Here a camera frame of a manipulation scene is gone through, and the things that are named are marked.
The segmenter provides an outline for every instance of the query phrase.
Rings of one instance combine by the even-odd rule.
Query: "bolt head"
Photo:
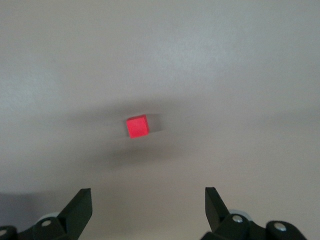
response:
[[[283,225],[281,222],[276,222],[276,223],[274,224],[274,227],[275,227],[277,230],[281,231],[281,232],[287,231],[286,226]]]
[[[242,223],[244,220],[242,219],[242,217],[240,217],[239,215],[234,215],[232,217],[233,221],[235,221],[236,223]]]
[[[0,237],[6,234],[7,234],[7,230],[5,229],[0,230]]]
[[[41,223],[41,226],[46,227],[46,226],[49,226],[50,224],[51,224],[51,220],[46,220],[43,223]]]

